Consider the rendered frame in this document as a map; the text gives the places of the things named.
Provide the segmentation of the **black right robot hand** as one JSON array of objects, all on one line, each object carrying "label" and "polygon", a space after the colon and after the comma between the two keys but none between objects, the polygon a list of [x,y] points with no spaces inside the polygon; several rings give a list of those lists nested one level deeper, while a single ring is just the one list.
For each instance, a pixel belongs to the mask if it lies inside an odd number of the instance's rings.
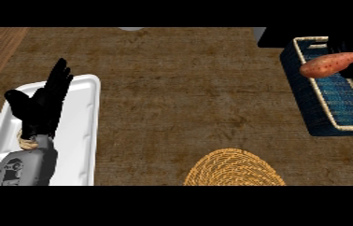
[{"label": "black right robot hand", "polygon": [[[351,28],[336,28],[328,34],[328,52],[353,52],[353,30]],[[345,78],[353,79],[353,64],[340,72]]]}]

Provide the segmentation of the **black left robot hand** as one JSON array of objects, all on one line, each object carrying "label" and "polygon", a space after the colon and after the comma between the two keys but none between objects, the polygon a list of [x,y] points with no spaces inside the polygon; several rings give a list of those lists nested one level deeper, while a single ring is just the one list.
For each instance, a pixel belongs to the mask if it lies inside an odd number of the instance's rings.
[{"label": "black left robot hand", "polygon": [[12,115],[23,121],[23,139],[32,140],[40,134],[55,138],[71,82],[71,68],[67,66],[67,60],[60,59],[46,85],[37,89],[33,97],[18,90],[6,91]]}]

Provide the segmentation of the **reddish sweet potato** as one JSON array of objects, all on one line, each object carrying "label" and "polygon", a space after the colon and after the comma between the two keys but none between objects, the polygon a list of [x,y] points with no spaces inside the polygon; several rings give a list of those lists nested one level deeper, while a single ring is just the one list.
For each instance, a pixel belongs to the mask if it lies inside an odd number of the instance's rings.
[{"label": "reddish sweet potato", "polygon": [[353,52],[327,54],[302,65],[300,73],[306,78],[327,78],[353,64]]}]

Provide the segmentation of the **dark blue wicker basket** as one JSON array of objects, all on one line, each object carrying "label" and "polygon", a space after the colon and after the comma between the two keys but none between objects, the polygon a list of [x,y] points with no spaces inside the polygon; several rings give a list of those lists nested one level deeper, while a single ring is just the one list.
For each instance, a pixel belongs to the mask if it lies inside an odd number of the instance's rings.
[{"label": "dark blue wicker basket", "polygon": [[340,73],[327,78],[300,73],[302,65],[328,53],[327,40],[327,36],[296,37],[281,53],[281,65],[309,133],[346,136],[353,135],[353,79]]}]

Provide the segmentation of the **yellow woven round placemat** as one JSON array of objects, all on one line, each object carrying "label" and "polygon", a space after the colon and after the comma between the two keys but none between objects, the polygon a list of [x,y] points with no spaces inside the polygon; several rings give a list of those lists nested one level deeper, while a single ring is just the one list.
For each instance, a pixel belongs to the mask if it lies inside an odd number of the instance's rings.
[{"label": "yellow woven round placemat", "polygon": [[224,148],[197,162],[185,186],[284,186],[286,182],[271,164],[252,152]]}]

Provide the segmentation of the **white rectangular tray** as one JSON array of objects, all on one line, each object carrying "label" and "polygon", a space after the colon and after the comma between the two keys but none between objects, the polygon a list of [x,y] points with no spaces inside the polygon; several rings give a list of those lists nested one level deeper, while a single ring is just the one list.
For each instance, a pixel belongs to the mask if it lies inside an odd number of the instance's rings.
[{"label": "white rectangular tray", "polygon": [[[58,161],[52,186],[92,186],[95,171],[101,81],[95,75],[73,78],[64,101],[54,146]],[[0,110],[0,161],[20,150],[17,134],[23,122],[12,115],[9,102]]]}]

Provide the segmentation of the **black appliance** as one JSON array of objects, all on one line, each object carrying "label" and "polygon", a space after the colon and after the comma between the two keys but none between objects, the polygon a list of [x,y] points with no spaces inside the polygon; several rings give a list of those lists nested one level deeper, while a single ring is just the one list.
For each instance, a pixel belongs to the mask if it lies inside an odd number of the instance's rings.
[{"label": "black appliance", "polygon": [[327,27],[266,27],[258,46],[261,48],[284,48],[296,37],[303,36],[328,36]]}]

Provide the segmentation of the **small beige woven object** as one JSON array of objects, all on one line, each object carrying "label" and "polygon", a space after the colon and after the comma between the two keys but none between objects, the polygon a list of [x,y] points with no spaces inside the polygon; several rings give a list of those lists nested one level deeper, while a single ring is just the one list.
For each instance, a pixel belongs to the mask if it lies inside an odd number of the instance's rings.
[{"label": "small beige woven object", "polygon": [[23,131],[18,131],[17,139],[18,139],[18,144],[20,144],[21,149],[24,149],[24,150],[37,149],[39,143],[33,139],[23,138]]}]

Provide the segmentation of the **pale grey appliance edge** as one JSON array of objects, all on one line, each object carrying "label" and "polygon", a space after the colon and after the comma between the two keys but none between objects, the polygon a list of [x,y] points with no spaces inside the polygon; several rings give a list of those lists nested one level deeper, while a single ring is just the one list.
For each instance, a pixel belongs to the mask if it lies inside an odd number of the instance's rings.
[{"label": "pale grey appliance edge", "polygon": [[265,33],[265,31],[266,31],[266,27],[253,27],[253,31],[255,31],[256,42],[258,42],[258,44],[259,44],[261,38],[262,38],[263,33]]}]

